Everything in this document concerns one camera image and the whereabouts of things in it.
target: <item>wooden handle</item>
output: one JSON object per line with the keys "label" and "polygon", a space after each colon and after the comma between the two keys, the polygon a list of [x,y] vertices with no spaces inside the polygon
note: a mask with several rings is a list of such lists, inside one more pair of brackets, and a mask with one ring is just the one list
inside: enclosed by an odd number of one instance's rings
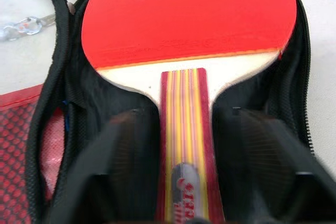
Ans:
{"label": "wooden handle", "polygon": [[184,223],[197,216],[223,223],[205,69],[162,73],[160,104],[158,220]]}

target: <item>paddle case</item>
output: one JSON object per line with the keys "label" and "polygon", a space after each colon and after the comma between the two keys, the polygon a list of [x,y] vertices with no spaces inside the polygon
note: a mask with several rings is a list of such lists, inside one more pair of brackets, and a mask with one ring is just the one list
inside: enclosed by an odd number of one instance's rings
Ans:
{"label": "paddle case", "polygon": [[[81,23],[88,0],[77,0],[74,14],[66,0],[52,2],[57,26],[53,63],[37,103],[33,101],[31,121],[26,118],[28,137],[13,142],[9,125],[16,124],[14,105],[1,111],[2,118],[8,118],[3,126],[8,134],[2,141],[26,148],[24,158],[18,157],[25,181],[15,183],[15,175],[4,174],[2,206],[7,220],[156,221],[156,199],[162,189],[158,109],[147,97],[102,79],[87,61]],[[213,106],[216,165],[228,222],[336,221],[336,183],[315,158],[309,133],[310,41],[304,11],[297,0],[295,29],[281,58],[225,90]],[[58,126],[50,131],[55,118]],[[57,147],[46,150],[45,141],[55,139],[55,134]],[[46,151],[60,160],[51,189],[41,165]],[[4,154],[8,160],[16,158],[8,148]],[[4,166],[13,164],[5,160]],[[20,201],[16,189],[23,203],[15,210],[11,200]]]}

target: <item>table tennis paddle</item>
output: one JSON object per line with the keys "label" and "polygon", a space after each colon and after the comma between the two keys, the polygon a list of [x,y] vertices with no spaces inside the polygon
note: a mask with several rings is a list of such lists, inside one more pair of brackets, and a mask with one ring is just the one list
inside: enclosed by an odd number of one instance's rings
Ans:
{"label": "table tennis paddle", "polygon": [[89,0],[87,59],[103,78],[147,95],[160,110],[158,220],[224,222],[212,104],[277,59],[295,19],[296,0]]}

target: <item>white surface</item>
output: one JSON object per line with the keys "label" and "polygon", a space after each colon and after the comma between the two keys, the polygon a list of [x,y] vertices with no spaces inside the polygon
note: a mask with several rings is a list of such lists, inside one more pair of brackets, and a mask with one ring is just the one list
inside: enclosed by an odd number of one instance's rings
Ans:
{"label": "white surface", "polygon": [[211,108],[213,102],[222,91],[260,73],[272,64],[278,55],[279,51],[273,51],[264,52],[263,54],[185,60],[105,69],[100,70],[99,73],[116,86],[145,94],[151,98],[156,106],[160,106],[161,73],[174,70],[204,68],[207,75],[209,106]]}
{"label": "white surface", "polygon": [[[311,38],[308,116],[316,154],[336,177],[336,0],[302,0]],[[49,0],[0,0],[0,25],[53,12]],[[51,63],[55,27],[0,43],[0,94],[40,84]]]}

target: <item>red mesh pocket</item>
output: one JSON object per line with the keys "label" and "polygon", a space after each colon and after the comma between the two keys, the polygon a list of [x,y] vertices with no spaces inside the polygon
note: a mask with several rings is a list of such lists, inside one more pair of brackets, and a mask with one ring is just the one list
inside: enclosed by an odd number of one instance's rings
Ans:
{"label": "red mesh pocket", "polygon": [[[30,223],[25,188],[25,149],[29,124],[42,85],[15,91],[0,97],[0,223]],[[63,114],[57,110],[44,132],[41,166],[47,198],[55,187],[64,149]]]}

